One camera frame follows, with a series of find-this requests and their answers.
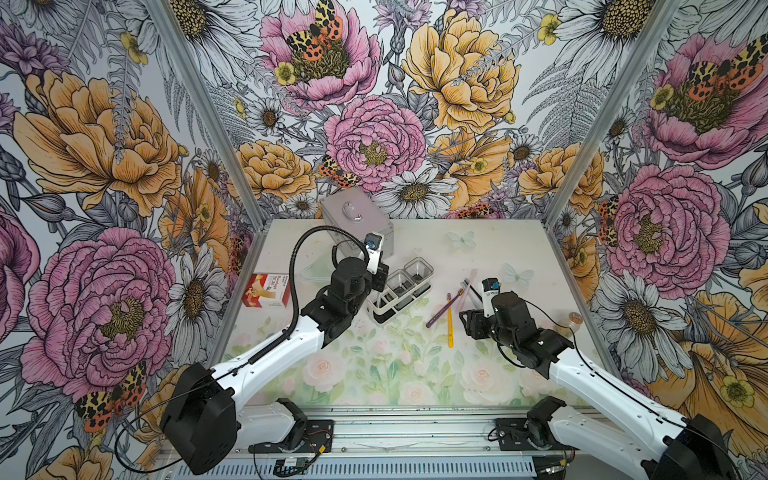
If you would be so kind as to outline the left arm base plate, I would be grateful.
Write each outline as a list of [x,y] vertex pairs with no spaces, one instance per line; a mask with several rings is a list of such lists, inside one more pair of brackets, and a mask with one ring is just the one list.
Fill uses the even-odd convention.
[[307,454],[314,455],[322,446],[324,452],[332,450],[335,421],[310,419],[294,426],[284,440],[261,443],[248,447],[251,454]]

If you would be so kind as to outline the white clear toothbrush holder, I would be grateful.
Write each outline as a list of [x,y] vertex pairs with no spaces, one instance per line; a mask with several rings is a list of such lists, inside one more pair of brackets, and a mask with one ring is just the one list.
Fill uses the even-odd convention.
[[384,290],[371,297],[366,304],[369,317],[384,324],[426,298],[431,290],[434,268],[422,257],[409,261],[403,268],[391,272]]

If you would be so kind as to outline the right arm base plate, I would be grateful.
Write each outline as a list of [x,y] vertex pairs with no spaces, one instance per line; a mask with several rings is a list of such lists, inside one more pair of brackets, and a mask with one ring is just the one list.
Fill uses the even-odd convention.
[[495,419],[492,438],[504,452],[547,451],[552,448],[552,443],[546,437],[541,438],[539,431],[529,429],[526,418]]

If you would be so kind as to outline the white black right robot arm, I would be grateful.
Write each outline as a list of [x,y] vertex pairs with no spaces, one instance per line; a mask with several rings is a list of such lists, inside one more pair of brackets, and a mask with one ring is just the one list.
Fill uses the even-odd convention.
[[495,342],[515,367],[537,373],[587,401],[603,415],[589,418],[565,401],[546,396],[526,415],[523,428],[498,422],[497,440],[525,442],[537,450],[570,447],[633,479],[738,479],[723,434],[703,415],[669,409],[613,377],[588,359],[573,336],[536,325],[532,303],[497,279],[483,282],[480,309],[461,312],[468,336]]

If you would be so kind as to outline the purple toothbrush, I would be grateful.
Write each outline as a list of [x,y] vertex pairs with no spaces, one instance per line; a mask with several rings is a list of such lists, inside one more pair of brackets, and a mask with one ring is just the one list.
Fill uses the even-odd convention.
[[451,309],[453,304],[464,297],[465,290],[460,289],[453,297],[451,297],[447,303],[442,306],[426,323],[427,328],[431,328],[448,310]]

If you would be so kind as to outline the pink toothbrush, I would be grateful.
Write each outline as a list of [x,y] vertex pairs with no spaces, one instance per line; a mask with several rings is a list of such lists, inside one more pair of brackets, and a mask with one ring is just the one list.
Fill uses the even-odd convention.
[[467,310],[467,309],[479,309],[482,304],[481,300],[479,299],[477,292],[474,289],[473,282],[477,275],[478,270],[472,269],[469,273],[469,276],[465,278],[461,285],[463,288],[463,293],[461,295],[461,298],[457,301],[457,309],[459,312]]

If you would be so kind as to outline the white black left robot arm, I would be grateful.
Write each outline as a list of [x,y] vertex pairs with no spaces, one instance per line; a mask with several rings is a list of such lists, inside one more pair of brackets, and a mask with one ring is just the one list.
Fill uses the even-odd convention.
[[384,263],[345,258],[328,285],[293,309],[284,330],[229,361],[210,369],[195,364],[182,373],[161,429],[193,474],[210,471],[234,449],[301,445],[308,420],[292,401],[281,398],[251,415],[243,408],[282,372],[343,334],[369,294],[383,291],[388,273]]

